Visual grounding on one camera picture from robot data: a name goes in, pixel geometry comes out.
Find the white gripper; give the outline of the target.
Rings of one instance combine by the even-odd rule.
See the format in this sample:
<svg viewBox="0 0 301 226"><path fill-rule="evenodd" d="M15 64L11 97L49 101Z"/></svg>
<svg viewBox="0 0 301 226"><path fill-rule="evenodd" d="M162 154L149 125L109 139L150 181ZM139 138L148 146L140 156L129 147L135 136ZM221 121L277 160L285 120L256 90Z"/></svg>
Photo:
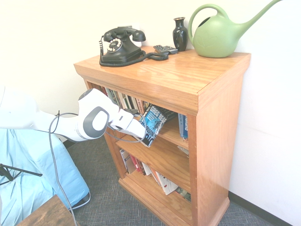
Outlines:
<svg viewBox="0 0 301 226"><path fill-rule="evenodd" d="M110 114L109 125L112 129L124 134L144 138L146 129L134 118L138 115L139 111L136 109L119 110L117 113Z"/></svg>

